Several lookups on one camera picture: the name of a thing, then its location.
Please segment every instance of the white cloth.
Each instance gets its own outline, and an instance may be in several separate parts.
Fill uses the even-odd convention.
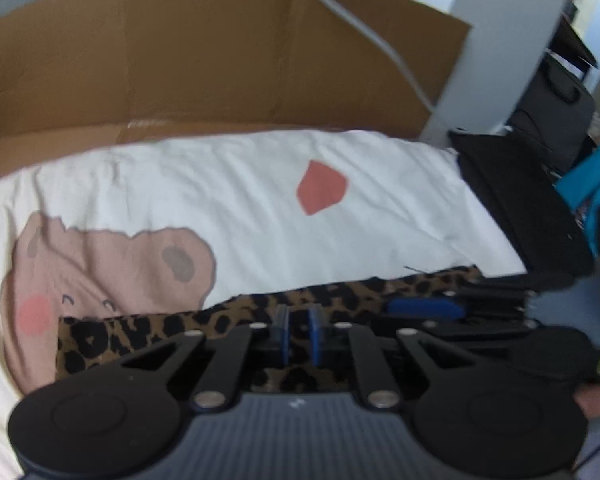
[[[311,160],[341,173],[347,189],[339,203],[309,216],[296,193]],[[193,229],[217,262],[205,306],[411,269],[525,270],[461,179],[453,153],[370,132],[170,139],[21,170],[0,180],[0,284],[37,210],[81,230]],[[0,478],[13,478],[19,469],[4,428],[18,393],[2,363],[1,333],[0,326]]]

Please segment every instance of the blue object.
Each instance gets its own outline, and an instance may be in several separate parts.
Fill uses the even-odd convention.
[[[589,213],[584,223],[584,234],[591,251],[598,254],[596,231],[598,228],[598,208],[600,207],[600,147],[576,168],[567,173],[556,184],[555,189],[572,211],[579,208],[587,198],[591,199]]]
[[[392,316],[455,321],[462,319],[464,308],[447,298],[395,298],[384,310]]]

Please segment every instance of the leopard print cloth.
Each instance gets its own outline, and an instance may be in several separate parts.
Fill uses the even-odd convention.
[[[198,312],[121,316],[106,320],[63,317],[58,326],[56,379],[112,362],[185,330],[199,329],[207,338],[213,339],[222,337],[240,324],[254,321],[271,323],[276,306],[286,304],[290,307],[290,365],[282,369],[265,368],[254,378],[252,391],[345,390],[347,384],[342,378],[310,363],[307,304],[323,306],[331,323],[352,321],[368,324],[391,298],[428,297],[444,290],[454,290],[467,280],[480,276],[476,267],[456,267],[396,280],[370,278],[362,282],[237,296]]]

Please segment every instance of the silver bolt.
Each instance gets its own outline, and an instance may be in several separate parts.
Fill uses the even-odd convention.
[[[392,408],[400,402],[400,397],[389,390],[376,390],[371,392],[366,400],[374,408]]]
[[[418,331],[414,328],[401,328],[398,330],[398,335],[416,335]]]
[[[214,391],[200,392],[193,398],[193,402],[203,410],[218,408],[219,406],[222,406],[225,401],[226,397],[223,394]]]

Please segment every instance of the folded black fabric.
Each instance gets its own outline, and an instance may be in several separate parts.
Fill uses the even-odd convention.
[[[507,137],[451,133],[450,138],[462,177],[528,272],[593,271],[581,229],[533,152]]]

